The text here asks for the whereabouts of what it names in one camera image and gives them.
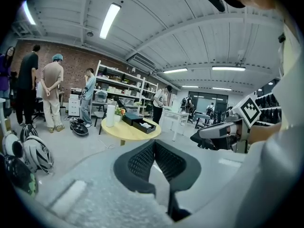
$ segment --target round wooden table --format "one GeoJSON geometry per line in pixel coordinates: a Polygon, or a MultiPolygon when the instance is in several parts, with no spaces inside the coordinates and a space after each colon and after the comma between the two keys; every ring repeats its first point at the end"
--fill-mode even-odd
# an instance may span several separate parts
{"type": "Polygon", "coordinates": [[[118,123],[115,123],[113,127],[107,127],[106,126],[106,118],[102,120],[101,127],[102,129],[108,133],[109,135],[114,136],[115,138],[120,139],[120,145],[124,145],[125,141],[140,141],[140,140],[148,140],[157,137],[161,134],[161,127],[149,120],[144,118],[145,121],[152,123],[156,125],[155,131],[152,133],[146,134],[137,128],[134,128],[133,126],[130,126],[129,124],[125,123],[123,120],[121,120],[118,123]]]}

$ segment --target ceiling air conditioner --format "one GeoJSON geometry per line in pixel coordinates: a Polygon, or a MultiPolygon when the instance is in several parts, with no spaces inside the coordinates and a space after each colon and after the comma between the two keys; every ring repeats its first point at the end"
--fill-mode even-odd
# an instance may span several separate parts
{"type": "Polygon", "coordinates": [[[152,61],[138,53],[129,58],[128,62],[134,67],[137,67],[145,72],[151,72],[156,69],[156,66],[152,61]]]}

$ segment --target black t-shirt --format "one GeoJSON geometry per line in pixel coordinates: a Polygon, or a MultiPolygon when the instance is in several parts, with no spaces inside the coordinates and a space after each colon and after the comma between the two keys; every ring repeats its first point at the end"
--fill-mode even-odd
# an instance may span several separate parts
{"type": "Polygon", "coordinates": [[[32,68],[38,69],[38,55],[34,52],[27,54],[21,62],[18,88],[32,89],[32,68]]]}

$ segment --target white cylinder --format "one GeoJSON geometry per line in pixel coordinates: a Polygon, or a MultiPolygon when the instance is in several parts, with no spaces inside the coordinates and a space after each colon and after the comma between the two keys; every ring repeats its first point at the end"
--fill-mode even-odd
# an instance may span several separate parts
{"type": "Polygon", "coordinates": [[[115,114],[115,106],[114,105],[108,105],[108,109],[106,112],[106,126],[107,127],[113,127],[114,126],[114,114],[115,114]]]}

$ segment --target black box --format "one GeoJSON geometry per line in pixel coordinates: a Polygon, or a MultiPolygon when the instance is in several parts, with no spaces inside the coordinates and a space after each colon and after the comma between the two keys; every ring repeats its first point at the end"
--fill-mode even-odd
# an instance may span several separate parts
{"type": "Polygon", "coordinates": [[[129,124],[130,126],[132,126],[134,120],[141,120],[141,119],[143,119],[141,116],[137,116],[127,112],[123,116],[123,121],[129,124]]]}
{"type": "Polygon", "coordinates": [[[134,128],[137,128],[138,130],[140,130],[140,131],[142,131],[142,132],[144,132],[144,133],[146,133],[146,134],[152,133],[152,132],[154,132],[155,129],[156,129],[156,125],[151,124],[151,123],[149,123],[149,122],[147,122],[147,121],[145,121],[145,120],[143,120],[143,119],[134,120],[134,121],[133,121],[133,127],[134,127],[134,128]],[[140,124],[143,124],[143,123],[147,123],[147,124],[149,124],[149,125],[152,126],[152,127],[150,127],[150,128],[145,128],[145,127],[143,127],[143,126],[140,125],[140,124]]]}

